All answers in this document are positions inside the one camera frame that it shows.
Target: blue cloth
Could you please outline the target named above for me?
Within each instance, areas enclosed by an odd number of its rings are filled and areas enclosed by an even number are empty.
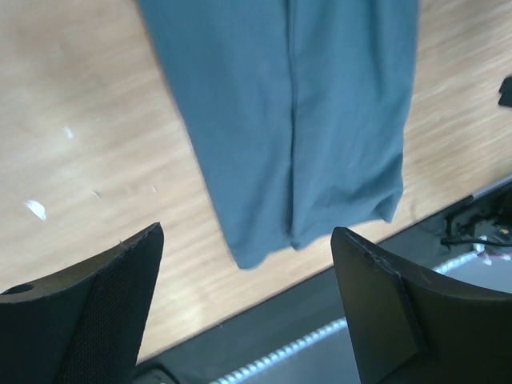
[[[417,0],[139,3],[240,268],[392,219]]]

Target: light wood surface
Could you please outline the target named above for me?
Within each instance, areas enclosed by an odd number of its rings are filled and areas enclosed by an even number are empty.
[[[512,172],[512,110],[497,106],[510,20],[509,0],[423,2],[406,192],[392,225],[361,234],[384,238]],[[237,270],[131,0],[1,0],[0,128],[0,290],[162,222],[141,358],[331,264],[324,238]]]

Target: black cable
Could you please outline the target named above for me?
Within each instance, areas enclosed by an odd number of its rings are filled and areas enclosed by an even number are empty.
[[[442,238],[441,244],[444,246],[459,246],[461,244],[483,244],[484,246],[497,246],[500,248],[512,247],[512,242],[492,242],[491,240],[482,240],[481,238]]]

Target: wooden table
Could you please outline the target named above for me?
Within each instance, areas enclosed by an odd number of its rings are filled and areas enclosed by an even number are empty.
[[[424,0],[406,191],[379,240],[512,171],[512,2]],[[160,221],[141,358],[327,268],[328,238],[238,270],[131,0],[0,1],[0,290]],[[27,200],[40,202],[46,220]]]

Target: gray floor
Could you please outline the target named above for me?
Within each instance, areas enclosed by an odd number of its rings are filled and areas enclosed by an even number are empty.
[[[464,254],[436,271],[463,282],[512,293],[510,256]],[[345,319],[339,319],[288,346],[221,378],[215,384],[360,384]]]

